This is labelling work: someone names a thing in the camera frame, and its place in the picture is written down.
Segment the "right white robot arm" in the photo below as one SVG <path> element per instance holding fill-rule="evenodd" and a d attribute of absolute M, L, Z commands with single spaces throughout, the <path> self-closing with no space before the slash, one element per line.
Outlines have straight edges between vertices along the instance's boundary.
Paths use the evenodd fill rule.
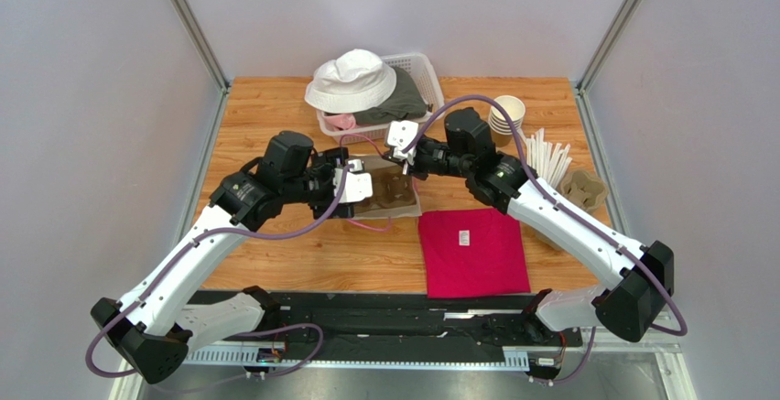
<path fill-rule="evenodd" d="M 640 243 L 604 225 L 549 186 L 521 158 L 496 148 L 472 109 L 444 119 L 446 139 L 404 137 L 392 152 L 409 174 L 462 178 L 480 203 L 514 218 L 572 254 L 598 279 L 595 286 L 551 291 L 533 308 L 549 330 L 604 327 L 638 342 L 674 292 L 674 254 L 664 243 Z"/>

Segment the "single cardboard cup carrier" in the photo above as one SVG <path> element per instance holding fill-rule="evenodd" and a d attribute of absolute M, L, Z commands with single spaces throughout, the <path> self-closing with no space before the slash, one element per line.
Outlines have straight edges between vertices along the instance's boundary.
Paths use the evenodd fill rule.
<path fill-rule="evenodd" d="M 371 171 L 374 195 L 367 199 L 369 209 L 396 209 L 415 205 L 413 179 L 398 167 Z"/>

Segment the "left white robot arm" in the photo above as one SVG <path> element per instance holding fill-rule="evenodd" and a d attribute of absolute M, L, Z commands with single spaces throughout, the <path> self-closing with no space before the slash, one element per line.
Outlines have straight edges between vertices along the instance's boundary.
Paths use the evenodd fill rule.
<path fill-rule="evenodd" d="M 93 359 L 106 341 L 147 383 L 167 379 L 193 351 L 231 337 L 282 332 L 279 304 L 259 286 L 227 300 L 191 308 L 190 299 L 216 267 L 289 204 L 305 204 L 314 224 L 350 218 L 373 193 L 364 163 L 344 147 L 315 150 L 303 134 L 275 135 L 264 154 L 226 176 L 192 228 L 137 286 L 118 299 L 104 297 L 91 311 L 98 334 L 85 353 L 87 368 L 107 377 Z"/>

